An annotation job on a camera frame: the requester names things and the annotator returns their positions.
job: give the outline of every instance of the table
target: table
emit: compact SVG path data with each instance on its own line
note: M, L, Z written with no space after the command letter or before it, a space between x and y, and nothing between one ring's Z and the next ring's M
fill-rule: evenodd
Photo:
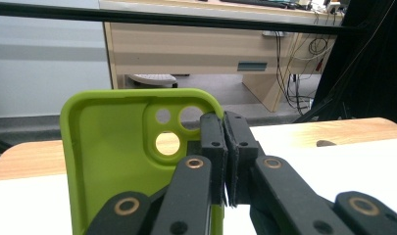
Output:
M397 179L397 124L392 121L377 117L251 129L267 154L285 157L323 197L329 199L335 192L356 189L361 185L362 192L372 192L373 196L383 199L397 211L397 184L387 183ZM317 148L319 140L331 141L337 146ZM359 172L361 177L352 178ZM64 173L61 141L24 143L5 152L0 158L0 229L9 232L0 234L17 231L46 234L46 229L52 227L58 231L52 233L49 230L50 234L70 234ZM333 174L338 174L338 177L332 177ZM35 228L38 222L29 218L27 210L37 213L34 216L43 224ZM237 219L242 226L233 228L235 232L251 229L251 222L243 222L248 219L247 212L248 208L241 206L237 210L227 209L224 224L228 226L224 234L228 234L228 229L232 229L231 224L237 223ZM4 226L6 221L12 226ZM13 226L12 221L18 221L19 228Z
M209 0L100 0L100 9L133 12L166 13L210 18L229 18L283 23L339 24L341 16L292 11ZM243 83L265 105L275 112L281 98L276 77L277 57L274 32L205 28L193 26L105 23L105 34L113 87L123 86L125 74L243 74ZM312 58L308 44L315 35L286 33L281 37L280 67L283 83L290 73L321 73L315 70L320 58ZM330 37L328 46L335 37ZM323 59L323 68L329 53ZM266 69L238 70L240 63L266 63Z

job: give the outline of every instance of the desk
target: desk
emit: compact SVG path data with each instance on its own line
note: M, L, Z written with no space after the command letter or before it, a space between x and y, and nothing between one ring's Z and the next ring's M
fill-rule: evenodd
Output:
M323 184L323 182L321 182L322 178L323 180L329 180L328 178L331 177L330 174L335 173L335 169L321 167L319 165L336 165L336 168L339 168L340 164L344 163L344 161L339 161L341 163L335 163L331 159L327 159L329 155L335 154L335 151L338 149L336 147L316 148L315 146L318 140L328 140L340 145L340 148L338 147L338 153L343 154L341 158L347 157L347 153L349 154L350 152L354 151L356 154L367 152L367 155L363 156L366 158L370 157L372 153L375 153L376 159L383 161L381 158L383 155L385 157L391 157L392 155L396 155L397 151L397 124L389 120L383 118L367 118L277 126L260 126L252 127L252 132L254 133L255 138L261 142L262 147L267 154L276 154L282 157L283 155L289 156L292 153L294 154L296 153L294 150L298 150L298 156L293 159L289 158L287 160L292 165L297 166L294 166L295 169L302 176L304 176L305 180L310 183L317 193L326 198L332 198L335 190L341 190L341 186L338 186L338 181L342 180L345 183L346 181L344 180L347 180L345 177L350 175L350 170L355 170L356 174L358 174L358 165L361 164L363 167L361 175L370 176L370 178L365 178L364 176L360 177L360 180L365 180L366 182L370 181L368 185L362 185L364 187L361 188L361 191L368 193L367 190L373 188L372 195L376 196L380 200L384 199L384 196L387 196L381 195L381 193L384 192L389 196L394 196L395 200L397 200L397 185L395 185L395 189L393 191L393 187L390 187L390 185L393 186L392 184L380 183L381 180L384 180L384 175L381 175L383 171L387 174L393 173L390 171L395 171L396 175L394 176L395 179L397 179L397 164L385 164L381 168L378 168L377 166L378 171L368 172L367 165L372 165L372 163L370 163L372 161L367 161L364 163L358 161L354 162L354 159L352 159L351 164L344 166L343 174L339 172L340 175L338 175L336 180L327 181L325 183L329 184L330 186L327 188L323 186L318 188L319 184ZM320 151L320 156L316 158L317 167L314 167L314 169L321 177L318 177L317 175L312 176L312 174L309 176L307 170L313 170L312 165L301 166L302 164L298 162L298 159L301 161L308 159L310 155L314 153L313 151ZM70 234L70 211L67 207L68 190L66 176L64 175L65 165L64 163L61 163L64 161L62 155L63 151L61 141L47 141L21 144L13 147L1 156L0 204L2 204L2 206L0 206L0 229L3 228L3 224L5 224L4 222L8 221L9 226L6 226L3 229L10 231L10 233L0 232L0 234L14 234L15 232L13 231L22 231L24 234L30 234L32 232L33 234ZM355 185L358 183L357 181L352 180L351 178L348 178L348 180L352 182L349 184L349 187L357 187L357 185ZM383 187L383 192L376 192L378 187ZM18 200L19 195L21 196L21 199L30 200L30 202L27 204L21 200ZM52 204L53 201L55 201L59 206L50 205L50 203ZM390 207L392 202L390 200L387 201L389 201L389 203L386 204ZM397 204L394 205L395 207L391 206L391 208L397 211ZM28 218L27 212L19 210L19 208L15 207L19 207L20 209L26 208L27 210L32 210L33 212L48 213L36 215L48 225L45 224L39 227L38 221L34 221L32 218L26 220ZM58 211L53 212L46 210L43 207L53 207ZM241 209L246 211L245 207L240 206L239 210ZM22 222L24 227L16 228L12 222L16 221L16 219L20 221L27 221L27 223ZM231 217L230 212L227 212L224 223L234 224L235 219L237 218ZM243 219L243 213L238 216L238 219ZM47 229L47 226L49 229L49 226L51 225L53 227L59 228L60 232L51 233L52 227L51 230L49 230L50 232L43 230Z
M219 0L208 2L187 0L100 0L100 9L130 10L133 12L169 13L210 18L314 24L333 24L333 17L313 12L293 11L268 7L232 4ZM341 17L336 16L336 24ZM243 83L265 105L275 112L281 97L276 79L276 38L274 33L263 35L261 31L192 26L145 25L132 23L105 23L109 63L113 86L122 87L125 74L214 74L242 73ZM284 83L289 73L320 73L315 71L320 59L312 58L308 44L314 35L287 33L281 37L280 67ZM333 44L331 37L328 45ZM240 62L267 63L265 70L237 70Z

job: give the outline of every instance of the gray floor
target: gray floor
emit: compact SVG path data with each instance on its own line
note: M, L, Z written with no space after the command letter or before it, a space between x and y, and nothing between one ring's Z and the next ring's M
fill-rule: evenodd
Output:
M273 125L291 123L300 114L297 109L289 106L284 97L281 99L279 109L275 113L269 112L257 98L241 82L242 76L239 74L192 74L190 76L177 76L179 88L199 88L212 94L222 105L225 111L235 112L247 119L249 125ZM300 95L315 95L319 76L303 76L300 82ZM290 90L294 93L295 82L290 82ZM148 89L157 88L141 84L135 86L132 80L125 81L126 89ZM195 110L185 112L181 121L185 125L198 125L200 114ZM0 140L9 144L16 145L29 141L56 140L61 139L59 128L59 117L11 117L0 118Z

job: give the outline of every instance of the wall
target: wall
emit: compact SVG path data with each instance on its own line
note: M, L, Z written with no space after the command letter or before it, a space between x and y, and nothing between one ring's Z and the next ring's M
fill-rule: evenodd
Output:
M98 9L97 0L3 2ZM88 89L111 89L101 23L0 17L0 118L58 115Z

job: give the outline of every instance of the metal rod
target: metal rod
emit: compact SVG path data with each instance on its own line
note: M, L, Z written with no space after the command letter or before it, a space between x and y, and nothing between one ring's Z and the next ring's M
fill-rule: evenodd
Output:
M363 27L353 26L275 23L198 16L180 16L171 14L139 13L131 11L52 7L16 3L0 3L0 16L87 22L163 24L252 30L274 30L336 35L363 34L366 32L366 29Z

